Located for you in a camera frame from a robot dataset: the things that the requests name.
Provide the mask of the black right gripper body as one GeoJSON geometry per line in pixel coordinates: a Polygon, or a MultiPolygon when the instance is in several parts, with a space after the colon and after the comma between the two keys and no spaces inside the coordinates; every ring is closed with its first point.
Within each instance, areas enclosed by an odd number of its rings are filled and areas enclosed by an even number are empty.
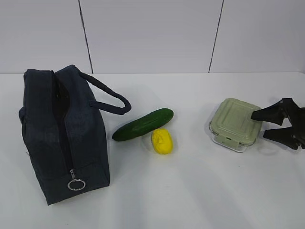
{"type": "Polygon", "coordinates": [[[291,127],[284,128],[284,145],[298,149],[305,148],[305,108],[299,107],[292,98],[281,100],[285,117],[291,123],[291,127]]]}

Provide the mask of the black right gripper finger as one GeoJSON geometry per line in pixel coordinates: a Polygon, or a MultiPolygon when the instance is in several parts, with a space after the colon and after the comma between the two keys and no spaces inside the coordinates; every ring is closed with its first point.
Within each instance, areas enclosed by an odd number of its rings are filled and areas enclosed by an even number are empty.
{"type": "Polygon", "coordinates": [[[299,148],[299,141],[292,127],[265,130],[263,137],[281,143],[293,150],[299,148]]]}
{"type": "Polygon", "coordinates": [[[251,119],[255,121],[270,122],[277,125],[282,125],[287,114],[282,107],[281,102],[277,102],[267,108],[254,111],[251,115],[251,119]]]}

